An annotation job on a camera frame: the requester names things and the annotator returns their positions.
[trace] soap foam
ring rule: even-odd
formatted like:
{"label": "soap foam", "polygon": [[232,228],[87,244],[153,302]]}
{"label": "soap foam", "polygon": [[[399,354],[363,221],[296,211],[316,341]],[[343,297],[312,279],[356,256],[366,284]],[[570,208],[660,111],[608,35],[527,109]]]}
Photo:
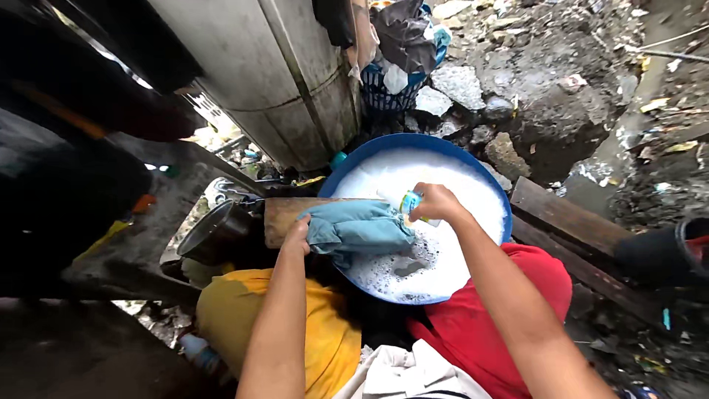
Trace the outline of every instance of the soap foam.
{"label": "soap foam", "polygon": [[[383,186],[412,190],[416,183],[445,185],[497,244],[501,244],[504,201],[483,175],[459,160],[433,151],[402,148],[382,151],[351,170],[333,197],[380,199]],[[408,253],[355,254],[346,276],[383,300],[400,303],[441,302],[462,288],[470,273],[452,227],[433,227],[418,220]]]}

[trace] white shirt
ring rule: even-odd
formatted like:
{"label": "white shirt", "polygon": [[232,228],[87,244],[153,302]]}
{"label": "white shirt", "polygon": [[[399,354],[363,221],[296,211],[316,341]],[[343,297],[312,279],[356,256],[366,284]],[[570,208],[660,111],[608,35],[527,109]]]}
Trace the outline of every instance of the white shirt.
{"label": "white shirt", "polygon": [[412,351],[382,345],[360,363],[333,399],[492,399],[471,376],[453,366],[426,341]]}

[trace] wooden plank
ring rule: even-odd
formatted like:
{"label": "wooden plank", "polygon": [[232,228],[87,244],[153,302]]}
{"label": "wooden plank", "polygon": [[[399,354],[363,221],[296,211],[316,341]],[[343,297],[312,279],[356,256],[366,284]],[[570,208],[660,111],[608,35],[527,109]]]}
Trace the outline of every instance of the wooden plank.
{"label": "wooden plank", "polygon": [[291,225],[304,210],[316,205],[348,200],[357,200],[357,198],[266,198],[264,210],[266,247],[281,248]]}
{"label": "wooden plank", "polygon": [[517,180],[510,204],[532,217],[532,224],[539,222],[544,229],[592,253],[613,257],[616,243],[633,236],[630,231],[557,197],[524,177]]}
{"label": "wooden plank", "polygon": [[663,329],[662,308],[655,301],[630,289],[625,284],[614,279],[594,265],[586,262],[580,256],[564,248],[551,239],[546,233],[536,229],[517,216],[512,216],[512,235],[524,244],[538,246],[549,255],[559,259],[566,271],[578,278],[582,283],[608,299],[619,304],[639,319]]}

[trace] white bottle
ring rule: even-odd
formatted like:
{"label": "white bottle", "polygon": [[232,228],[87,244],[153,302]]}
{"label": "white bottle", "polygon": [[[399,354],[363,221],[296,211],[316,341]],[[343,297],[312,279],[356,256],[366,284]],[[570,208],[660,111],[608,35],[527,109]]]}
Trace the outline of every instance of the white bottle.
{"label": "white bottle", "polygon": [[[384,198],[392,207],[399,212],[409,215],[421,203],[421,196],[411,190],[400,190],[396,187],[380,187],[376,194]],[[421,220],[433,227],[438,227],[439,219],[428,219],[422,217]]]}

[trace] black bucket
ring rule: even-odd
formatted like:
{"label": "black bucket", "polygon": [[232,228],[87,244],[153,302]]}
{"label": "black bucket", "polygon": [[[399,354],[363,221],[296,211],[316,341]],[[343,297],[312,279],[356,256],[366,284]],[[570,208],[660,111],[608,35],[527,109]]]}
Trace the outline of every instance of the black bucket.
{"label": "black bucket", "polygon": [[626,276],[648,287],[709,285],[709,269],[687,246],[687,240],[706,235],[709,218],[685,219],[622,240],[614,255]]}
{"label": "black bucket", "polygon": [[240,252],[259,248],[258,230],[256,219],[234,201],[224,201],[194,225],[177,248],[177,255],[219,266],[238,258]]}

